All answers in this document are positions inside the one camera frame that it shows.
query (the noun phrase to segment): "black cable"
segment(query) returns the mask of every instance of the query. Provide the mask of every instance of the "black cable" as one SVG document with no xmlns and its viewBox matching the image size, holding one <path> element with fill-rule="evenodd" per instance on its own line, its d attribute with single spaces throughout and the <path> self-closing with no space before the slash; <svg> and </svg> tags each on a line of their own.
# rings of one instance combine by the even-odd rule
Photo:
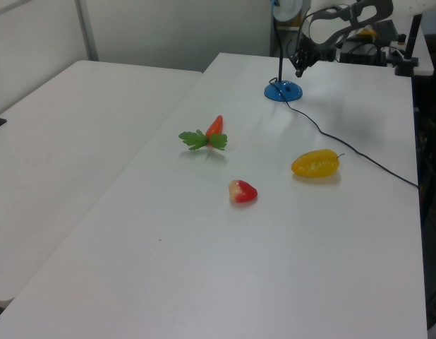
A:
<svg viewBox="0 0 436 339">
<path fill-rule="evenodd" d="M 318 131 L 324 135 L 327 136 L 328 138 L 334 139 L 340 143 L 343 143 L 346 147 L 350 148 L 354 153 L 356 153 L 357 155 L 360 155 L 361 157 L 364 157 L 365 159 L 367 159 L 368 161 L 374 163 L 375 165 L 377 165 L 379 168 L 383 169 L 384 171 L 386 171 L 387 173 L 393 175 L 394 177 L 403 180 L 404 182 L 406 182 L 407 184 L 410 184 L 414 187 L 416 187 L 418 189 L 418 185 L 414 184 L 413 182 L 410 182 L 407 179 L 404 179 L 403 177 L 400 177 L 398 174 L 393 173 L 392 171 L 388 170 L 386 167 L 384 167 L 383 165 L 381 165 L 380 163 L 374 161 L 371 157 L 368 157 L 367 155 L 365 155 L 364 153 L 359 152 L 358 150 L 356 150 L 352 145 L 350 145 L 349 143 L 347 143 L 346 141 L 341 140 L 340 138 L 337 138 L 336 136 L 333 136 L 331 134 L 325 133 L 321 130 L 321 128 L 317 125 L 317 123 L 315 121 L 312 120 L 312 118 L 310 118 L 306 113 L 303 113 L 302 111 L 300 111 L 299 109 L 293 108 L 292 106 L 289 105 L 289 102 L 287 101 L 286 97 L 284 96 L 283 92 L 273 83 L 273 80 L 270 80 L 270 85 L 273 85 L 279 92 L 279 94 L 281 94 L 282 98 L 284 99 L 285 104 L 292 110 L 295 112 L 298 112 L 299 114 L 302 114 L 303 116 L 305 116 L 306 118 L 308 118 L 314 125 L 315 127 L 317 127 Z"/>
</svg>

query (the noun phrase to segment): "white wall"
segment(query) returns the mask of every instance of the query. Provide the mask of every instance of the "white wall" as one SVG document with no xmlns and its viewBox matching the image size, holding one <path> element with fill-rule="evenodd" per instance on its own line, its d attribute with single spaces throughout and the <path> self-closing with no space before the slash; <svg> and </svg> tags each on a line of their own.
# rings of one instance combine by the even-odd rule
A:
<svg viewBox="0 0 436 339">
<path fill-rule="evenodd" d="M 204 71 L 220 52 L 270 52 L 268 0 L 82 3 L 99 61 Z"/>
<path fill-rule="evenodd" d="M 31 0 L 0 15 L 0 113 L 87 59 L 75 0 Z"/>
</svg>

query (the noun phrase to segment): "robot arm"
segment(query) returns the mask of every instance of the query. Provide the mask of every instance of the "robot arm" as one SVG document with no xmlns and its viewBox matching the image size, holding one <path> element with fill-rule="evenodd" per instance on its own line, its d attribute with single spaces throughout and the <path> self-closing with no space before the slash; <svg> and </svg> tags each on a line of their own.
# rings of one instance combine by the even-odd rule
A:
<svg viewBox="0 0 436 339">
<path fill-rule="evenodd" d="M 357 0 L 336 5 L 336 0 L 312 0 L 303 23 L 299 48 L 290 56 L 296 75 L 320 59 L 322 53 L 352 32 L 381 20 L 414 16 L 436 9 L 436 0 Z"/>
</svg>

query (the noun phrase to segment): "white table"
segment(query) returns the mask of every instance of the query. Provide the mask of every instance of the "white table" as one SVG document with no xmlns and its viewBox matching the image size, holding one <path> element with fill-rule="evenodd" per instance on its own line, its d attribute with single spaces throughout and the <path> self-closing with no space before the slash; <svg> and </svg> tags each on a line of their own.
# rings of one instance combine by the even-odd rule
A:
<svg viewBox="0 0 436 339">
<path fill-rule="evenodd" d="M 396 31 L 399 34 L 406 34 L 406 42 L 408 42 L 409 32 L 413 17 L 394 20 Z M 422 27 L 417 32 L 416 44 L 413 49 L 413 57 L 418 58 L 418 66 L 414 68 L 415 76 L 432 76 L 435 72 L 435 67 L 432 65 L 431 56 L 428 51 L 425 36 L 423 35 Z"/>
<path fill-rule="evenodd" d="M 277 64 L 220 54 L 1 315 L 0 339 L 426 338 L 417 189 L 264 98 Z M 298 83 L 294 107 L 416 182 L 410 79 L 319 62 Z M 178 134 L 218 114 L 226 150 L 188 151 Z M 345 153 L 338 173 L 293 176 L 320 148 Z M 258 200 L 232 205 L 232 179 Z"/>
<path fill-rule="evenodd" d="M 4 112 L 0 306 L 13 299 L 200 77 L 80 61 Z"/>
</svg>

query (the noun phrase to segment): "toy carrot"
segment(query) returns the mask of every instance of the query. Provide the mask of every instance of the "toy carrot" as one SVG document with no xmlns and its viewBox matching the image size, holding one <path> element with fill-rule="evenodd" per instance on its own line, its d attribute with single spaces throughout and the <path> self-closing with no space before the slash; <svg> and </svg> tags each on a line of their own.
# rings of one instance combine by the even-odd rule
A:
<svg viewBox="0 0 436 339">
<path fill-rule="evenodd" d="M 179 138 L 188 146 L 192 146 L 189 150 L 197 150 L 206 145 L 211 145 L 219 150 L 223 150 L 227 144 L 227 135 L 222 134 L 223 117 L 219 115 L 207 132 L 203 134 L 199 129 L 196 132 L 183 132 L 179 134 Z"/>
</svg>

